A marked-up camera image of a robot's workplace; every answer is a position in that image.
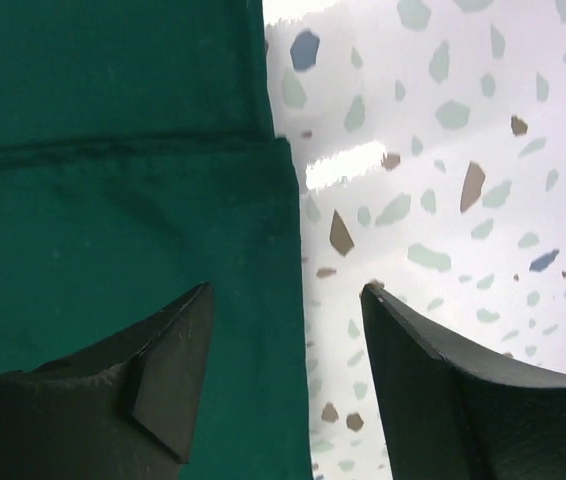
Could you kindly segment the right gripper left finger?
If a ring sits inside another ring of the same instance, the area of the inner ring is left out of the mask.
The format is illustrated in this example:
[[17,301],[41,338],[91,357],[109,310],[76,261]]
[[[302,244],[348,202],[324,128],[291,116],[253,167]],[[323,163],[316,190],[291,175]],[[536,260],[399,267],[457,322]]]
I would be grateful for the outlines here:
[[210,284],[76,353],[0,374],[0,479],[174,479],[192,450]]

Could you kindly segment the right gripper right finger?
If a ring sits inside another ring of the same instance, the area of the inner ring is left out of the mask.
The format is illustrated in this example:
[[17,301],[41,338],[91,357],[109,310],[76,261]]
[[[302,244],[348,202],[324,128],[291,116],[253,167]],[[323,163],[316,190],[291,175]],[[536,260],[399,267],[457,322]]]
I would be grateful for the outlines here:
[[383,288],[361,293],[396,479],[566,479],[566,374],[483,347]]

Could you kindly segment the dark green surgical cloth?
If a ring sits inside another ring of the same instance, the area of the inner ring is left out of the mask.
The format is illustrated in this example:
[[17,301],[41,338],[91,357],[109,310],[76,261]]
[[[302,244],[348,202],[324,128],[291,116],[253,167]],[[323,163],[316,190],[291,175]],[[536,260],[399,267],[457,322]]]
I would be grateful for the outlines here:
[[174,479],[308,479],[298,183],[258,1],[0,1],[0,374],[214,291]]

